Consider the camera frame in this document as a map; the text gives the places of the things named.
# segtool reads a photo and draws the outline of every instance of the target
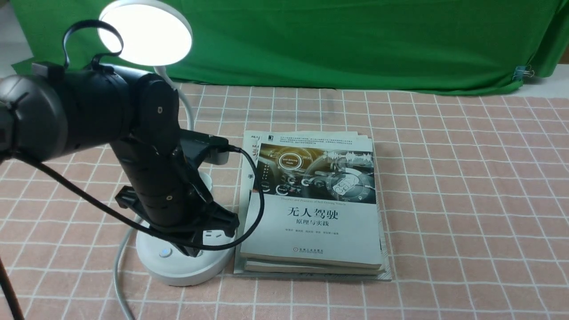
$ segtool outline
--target green cloth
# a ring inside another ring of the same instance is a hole
[[[98,18],[109,2],[12,0],[33,61],[55,63],[67,27]],[[165,2],[194,35],[168,74],[198,83],[506,94],[523,84],[512,80],[517,66],[549,76],[569,43],[567,0]],[[74,34],[68,48],[72,68],[105,51],[94,30]],[[30,61],[14,67],[27,73]]]

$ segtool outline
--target book stack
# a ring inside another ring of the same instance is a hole
[[[234,274],[390,281],[373,141],[357,132],[246,131]],[[258,176],[260,186],[254,186]]]

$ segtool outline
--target robotic arm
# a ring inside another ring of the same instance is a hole
[[[0,83],[0,154],[44,162],[109,143],[132,187],[116,196],[183,254],[199,253],[203,231],[233,237],[235,213],[213,201],[197,168],[222,165],[225,138],[183,130],[178,93],[160,76],[116,65],[66,72],[51,63]]]

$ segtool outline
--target white lamp shade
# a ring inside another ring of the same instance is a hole
[[[162,66],[188,55],[192,29],[186,18],[157,0],[118,0],[106,6],[99,20],[115,27],[124,41],[120,58],[131,63]],[[117,37],[99,29],[101,41],[111,52],[121,49]]]

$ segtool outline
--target book cover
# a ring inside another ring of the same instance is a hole
[[[257,152],[265,215],[241,245],[243,257],[369,269],[384,263],[371,140],[275,133],[261,137]],[[256,192],[245,228],[257,216]]]

